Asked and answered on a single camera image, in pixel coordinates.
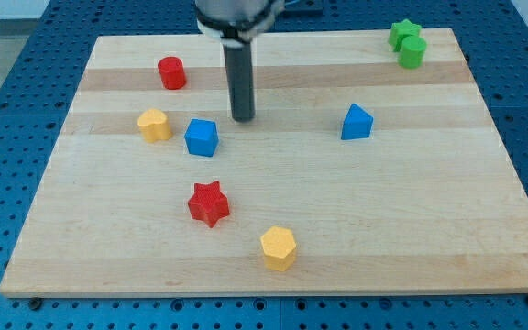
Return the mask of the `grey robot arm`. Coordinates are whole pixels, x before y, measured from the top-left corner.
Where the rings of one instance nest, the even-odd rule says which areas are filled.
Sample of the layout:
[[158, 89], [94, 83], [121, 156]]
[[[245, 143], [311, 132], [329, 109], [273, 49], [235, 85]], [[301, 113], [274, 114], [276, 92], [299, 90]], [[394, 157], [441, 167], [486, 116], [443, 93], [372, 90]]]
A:
[[200, 31], [233, 49], [244, 47], [268, 31], [284, 9], [284, 0], [194, 1]]

